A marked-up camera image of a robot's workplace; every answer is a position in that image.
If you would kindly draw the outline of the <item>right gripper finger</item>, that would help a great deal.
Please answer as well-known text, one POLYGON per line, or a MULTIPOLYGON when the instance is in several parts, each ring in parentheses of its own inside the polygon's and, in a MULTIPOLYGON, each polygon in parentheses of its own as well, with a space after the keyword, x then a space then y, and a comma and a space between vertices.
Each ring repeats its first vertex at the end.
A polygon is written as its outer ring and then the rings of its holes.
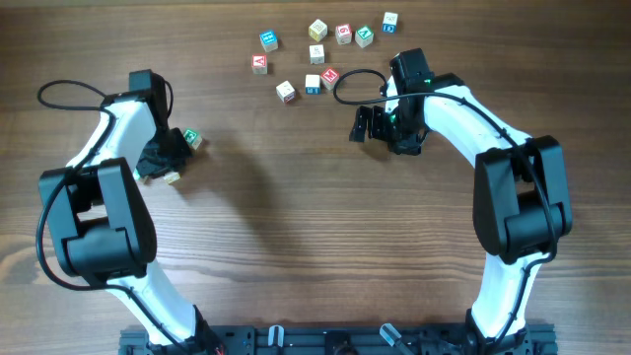
POLYGON ((366 139, 368 119, 371 109, 367 106, 359 106, 356 110, 354 124, 349 133, 349 141, 363 143, 366 139))
POLYGON ((387 113, 381 106, 374 106, 368 118, 370 139, 393 141, 395 138, 395 114, 387 113))

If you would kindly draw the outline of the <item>yellow 3 block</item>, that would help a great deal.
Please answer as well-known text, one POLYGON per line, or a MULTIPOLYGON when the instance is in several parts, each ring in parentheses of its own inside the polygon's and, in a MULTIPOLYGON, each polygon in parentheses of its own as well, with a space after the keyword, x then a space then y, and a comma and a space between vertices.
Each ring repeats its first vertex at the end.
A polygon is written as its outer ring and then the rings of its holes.
POLYGON ((181 175, 178 172, 169 172, 163 176, 163 181, 167 184, 173 184, 181 179, 181 175))

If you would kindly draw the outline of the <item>green E block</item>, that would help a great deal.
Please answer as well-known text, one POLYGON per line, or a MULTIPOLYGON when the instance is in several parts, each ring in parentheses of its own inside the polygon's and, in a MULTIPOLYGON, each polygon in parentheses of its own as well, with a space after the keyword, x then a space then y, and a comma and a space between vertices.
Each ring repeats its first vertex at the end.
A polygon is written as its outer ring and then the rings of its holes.
POLYGON ((183 138, 193 150, 197 150, 203 143, 203 138, 200 133, 190 128, 184 130, 183 138))

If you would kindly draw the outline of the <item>plain block red side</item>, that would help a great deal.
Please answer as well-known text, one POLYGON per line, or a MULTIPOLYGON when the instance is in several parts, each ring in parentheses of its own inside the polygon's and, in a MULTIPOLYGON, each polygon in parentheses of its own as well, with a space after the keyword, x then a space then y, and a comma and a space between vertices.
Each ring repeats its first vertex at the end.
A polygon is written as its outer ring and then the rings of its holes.
POLYGON ((287 104, 296 97, 296 90, 289 81, 276 86, 276 93, 283 104, 287 104))

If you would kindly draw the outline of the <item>red A block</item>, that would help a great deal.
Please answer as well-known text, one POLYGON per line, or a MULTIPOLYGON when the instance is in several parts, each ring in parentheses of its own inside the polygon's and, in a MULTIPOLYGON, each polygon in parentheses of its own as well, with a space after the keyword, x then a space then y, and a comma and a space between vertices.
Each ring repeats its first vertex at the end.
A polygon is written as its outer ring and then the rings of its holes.
POLYGON ((251 69, 254 74, 266 75, 268 73, 267 56, 265 54, 254 54, 251 57, 251 69))

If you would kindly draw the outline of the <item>green Z block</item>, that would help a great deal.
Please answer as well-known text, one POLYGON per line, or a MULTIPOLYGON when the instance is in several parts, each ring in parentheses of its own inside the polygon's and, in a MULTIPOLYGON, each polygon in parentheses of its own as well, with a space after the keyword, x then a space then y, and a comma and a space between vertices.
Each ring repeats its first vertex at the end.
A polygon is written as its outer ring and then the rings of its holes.
POLYGON ((141 183, 141 184, 146 184, 148 181, 148 177, 141 177, 138 171, 133 172, 133 177, 138 183, 141 183))

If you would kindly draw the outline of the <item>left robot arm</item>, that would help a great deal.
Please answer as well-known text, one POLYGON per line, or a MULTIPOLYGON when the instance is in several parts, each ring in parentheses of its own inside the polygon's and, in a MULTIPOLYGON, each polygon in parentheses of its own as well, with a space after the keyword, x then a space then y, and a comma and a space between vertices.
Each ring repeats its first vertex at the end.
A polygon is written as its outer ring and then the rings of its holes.
POLYGON ((136 182, 175 173, 192 154, 168 124, 173 88, 145 69, 130 73, 127 92, 102 99, 86 146, 39 178, 39 265, 67 290, 112 294, 141 322, 143 332, 122 332, 122 354, 223 354, 222 340, 157 262, 155 226, 136 182))

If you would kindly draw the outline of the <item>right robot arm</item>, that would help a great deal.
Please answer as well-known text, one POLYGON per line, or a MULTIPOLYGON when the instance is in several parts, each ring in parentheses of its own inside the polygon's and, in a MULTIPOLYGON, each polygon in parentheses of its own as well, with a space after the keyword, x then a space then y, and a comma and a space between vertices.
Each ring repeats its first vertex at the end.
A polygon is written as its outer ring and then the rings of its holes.
POLYGON ((486 258, 464 322, 385 323, 381 338, 400 354, 557 353, 553 325, 527 323, 525 310, 537 271, 572 228, 561 145, 505 123, 457 75, 435 75, 420 48, 398 53, 389 68, 380 97, 355 104, 350 140, 418 156, 429 133, 447 139, 474 168, 472 220, 486 258))

